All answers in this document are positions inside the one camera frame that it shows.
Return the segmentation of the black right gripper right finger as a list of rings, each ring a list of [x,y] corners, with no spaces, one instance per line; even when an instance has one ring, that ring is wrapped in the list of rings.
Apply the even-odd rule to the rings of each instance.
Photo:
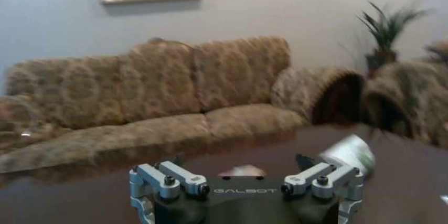
[[[301,154],[296,154],[296,163],[301,172],[285,176],[281,184],[284,197],[292,199],[308,191],[319,200],[337,197],[341,199],[337,223],[352,223],[363,203],[364,174],[360,169],[345,164],[319,163]]]

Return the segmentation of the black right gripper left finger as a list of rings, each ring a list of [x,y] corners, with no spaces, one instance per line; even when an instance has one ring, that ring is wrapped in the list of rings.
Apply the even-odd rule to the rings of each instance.
[[[156,222],[148,195],[155,193],[163,200],[172,201],[181,192],[205,198],[209,193],[207,178],[172,161],[163,161],[157,165],[140,164],[129,170],[129,201],[141,223]]]

